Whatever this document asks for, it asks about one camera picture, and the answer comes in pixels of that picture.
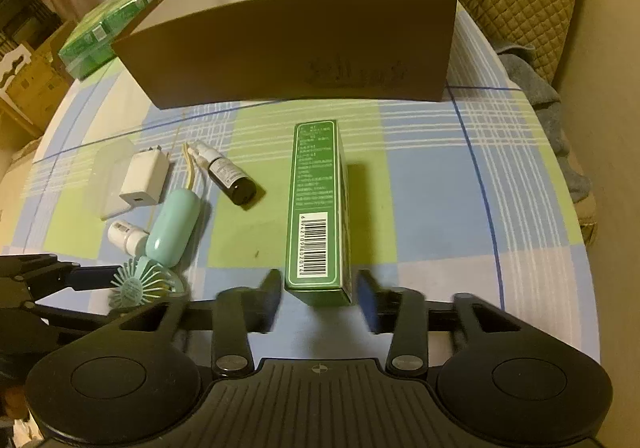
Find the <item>plaid tablecloth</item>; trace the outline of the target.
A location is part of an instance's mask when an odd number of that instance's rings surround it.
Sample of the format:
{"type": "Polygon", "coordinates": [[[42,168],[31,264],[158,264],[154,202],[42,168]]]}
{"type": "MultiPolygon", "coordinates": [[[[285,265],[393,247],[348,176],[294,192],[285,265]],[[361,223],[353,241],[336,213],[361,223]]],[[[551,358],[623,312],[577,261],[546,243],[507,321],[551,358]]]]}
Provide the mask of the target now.
{"type": "Polygon", "coordinates": [[[353,268],[431,300],[476,294],[599,356],[587,252],[559,164],[529,101],[464,11],[439,103],[277,101],[161,111],[122,64],[108,64],[70,88],[37,151],[6,173],[1,250],[122,263],[106,223],[86,207],[94,156],[122,141],[160,147],[172,167],[166,186],[175,189],[186,180],[182,145],[202,141],[264,193],[241,209],[198,176],[204,208],[180,272],[198,300],[254,286],[285,261],[294,127],[320,119],[340,127],[353,268]]]}

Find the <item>mint green handheld fan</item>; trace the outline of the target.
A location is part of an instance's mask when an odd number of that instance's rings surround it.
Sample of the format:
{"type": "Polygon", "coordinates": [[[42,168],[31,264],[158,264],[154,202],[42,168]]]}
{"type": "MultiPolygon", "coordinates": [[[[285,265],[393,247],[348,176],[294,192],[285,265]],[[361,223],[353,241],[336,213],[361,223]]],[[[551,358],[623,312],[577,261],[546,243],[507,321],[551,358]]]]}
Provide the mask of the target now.
{"type": "Polygon", "coordinates": [[[193,190],[179,188],[165,199],[146,241],[141,257],[130,257],[120,265],[108,305],[129,309],[150,304],[169,294],[188,292],[174,272],[198,221],[201,199],[193,190]]]}

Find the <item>green shrink-wrapped box pack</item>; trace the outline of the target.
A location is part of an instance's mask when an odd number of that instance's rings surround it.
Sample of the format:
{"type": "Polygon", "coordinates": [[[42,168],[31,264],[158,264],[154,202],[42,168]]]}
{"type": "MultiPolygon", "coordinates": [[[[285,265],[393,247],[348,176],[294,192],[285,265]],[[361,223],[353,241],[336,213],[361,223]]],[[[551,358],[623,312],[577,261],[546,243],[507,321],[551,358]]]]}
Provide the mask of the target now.
{"type": "Polygon", "coordinates": [[[152,0],[105,0],[78,23],[58,57],[67,73],[82,80],[112,60],[112,42],[152,0]]]}

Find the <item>small white bottle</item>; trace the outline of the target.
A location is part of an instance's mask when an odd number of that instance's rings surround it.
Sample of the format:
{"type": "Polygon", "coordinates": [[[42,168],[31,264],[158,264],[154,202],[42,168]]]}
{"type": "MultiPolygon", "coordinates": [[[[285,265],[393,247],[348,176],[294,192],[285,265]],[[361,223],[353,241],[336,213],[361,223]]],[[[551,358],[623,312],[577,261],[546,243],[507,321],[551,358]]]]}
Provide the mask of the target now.
{"type": "Polygon", "coordinates": [[[107,239],[120,251],[130,257],[141,257],[145,253],[149,233],[126,221],[116,220],[107,230],[107,239]]]}

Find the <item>brown cardboard carton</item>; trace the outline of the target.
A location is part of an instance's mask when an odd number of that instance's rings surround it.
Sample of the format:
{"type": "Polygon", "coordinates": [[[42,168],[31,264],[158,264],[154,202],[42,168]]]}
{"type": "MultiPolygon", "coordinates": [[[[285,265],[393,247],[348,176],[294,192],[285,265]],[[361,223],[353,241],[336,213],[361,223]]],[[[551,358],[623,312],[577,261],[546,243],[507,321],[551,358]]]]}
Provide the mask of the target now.
{"type": "Polygon", "coordinates": [[[1,60],[1,115],[8,116],[33,138],[47,130],[74,78],[58,56],[76,23],[62,23],[38,48],[28,42],[1,60]]]}

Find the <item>brown cardboard storage box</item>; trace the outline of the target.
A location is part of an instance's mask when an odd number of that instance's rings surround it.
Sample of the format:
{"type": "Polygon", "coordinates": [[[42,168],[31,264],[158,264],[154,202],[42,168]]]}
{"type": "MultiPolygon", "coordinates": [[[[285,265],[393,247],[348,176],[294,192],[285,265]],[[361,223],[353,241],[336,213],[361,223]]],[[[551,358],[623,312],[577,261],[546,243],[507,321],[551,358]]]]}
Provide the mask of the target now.
{"type": "Polygon", "coordinates": [[[437,102],[457,0],[153,0],[113,50],[158,108],[437,102]]]}

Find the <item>clear plastic container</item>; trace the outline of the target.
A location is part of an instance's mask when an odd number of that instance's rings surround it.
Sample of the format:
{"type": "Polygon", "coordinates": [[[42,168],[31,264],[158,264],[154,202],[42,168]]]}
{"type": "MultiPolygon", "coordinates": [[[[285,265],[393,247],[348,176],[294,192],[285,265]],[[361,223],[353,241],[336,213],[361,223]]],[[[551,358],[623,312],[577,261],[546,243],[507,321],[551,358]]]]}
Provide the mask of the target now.
{"type": "Polygon", "coordinates": [[[134,144],[128,138],[116,139],[96,152],[85,189],[85,205],[101,221],[131,209],[131,205],[120,197],[120,190],[132,156],[134,144]]]}

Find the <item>dark brown spray bottle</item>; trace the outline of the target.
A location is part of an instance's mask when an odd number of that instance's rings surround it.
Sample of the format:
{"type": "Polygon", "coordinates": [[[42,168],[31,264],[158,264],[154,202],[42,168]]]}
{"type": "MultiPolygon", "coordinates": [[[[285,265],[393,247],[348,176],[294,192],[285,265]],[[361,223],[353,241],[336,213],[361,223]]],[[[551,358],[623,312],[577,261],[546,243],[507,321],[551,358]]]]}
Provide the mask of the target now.
{"type": "Polygon", "coordinates": [[[255,182],[218,149],[196,141],[186,145],[188,153],[209,179],[235,204],[248,205],[257,194],[255,182]]]}

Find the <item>grey cloth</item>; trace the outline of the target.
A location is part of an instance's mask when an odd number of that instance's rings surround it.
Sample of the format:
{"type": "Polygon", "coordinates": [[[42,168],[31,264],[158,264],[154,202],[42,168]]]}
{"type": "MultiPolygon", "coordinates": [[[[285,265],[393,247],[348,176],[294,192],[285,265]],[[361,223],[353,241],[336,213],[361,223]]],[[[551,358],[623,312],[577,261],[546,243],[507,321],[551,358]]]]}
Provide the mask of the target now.
{"type": "Polygon", "coordinates": [[[562,129],[561,97],[529,64],[533,50],[513,43],[495,45],[506,74],[525,94],[541,124],[544,135],[553,150],[562,171],[570,197],[574,203],[589,196],[591,184],[586,175],[579,173],[570,163],[570,144],[562,129]]]}

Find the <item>green medicine box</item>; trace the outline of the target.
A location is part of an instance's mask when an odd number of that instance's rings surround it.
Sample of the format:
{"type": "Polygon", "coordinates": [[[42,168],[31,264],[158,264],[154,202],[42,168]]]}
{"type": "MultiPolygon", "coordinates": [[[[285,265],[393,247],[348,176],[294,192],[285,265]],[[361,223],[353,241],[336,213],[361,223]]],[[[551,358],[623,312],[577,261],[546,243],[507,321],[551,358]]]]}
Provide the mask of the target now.
{"type": "Polygon", "coordinates": [[[309,306],[352,304],[347,169],[335,120],[294,127],[285,289],[309,306]]]}

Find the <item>white cube USB charger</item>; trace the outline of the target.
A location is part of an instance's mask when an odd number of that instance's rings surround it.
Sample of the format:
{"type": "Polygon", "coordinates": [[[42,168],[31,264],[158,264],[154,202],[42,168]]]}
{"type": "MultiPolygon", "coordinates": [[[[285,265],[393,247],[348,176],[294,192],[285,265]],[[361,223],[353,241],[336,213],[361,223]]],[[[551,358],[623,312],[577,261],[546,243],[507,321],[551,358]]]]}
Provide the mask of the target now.
{"type": "Polygon", "coordinates": [[[160,147],[138,151],[131,157],[119,198],[130,207],[157,205],[168,169],[168,157],[160,147]]]}

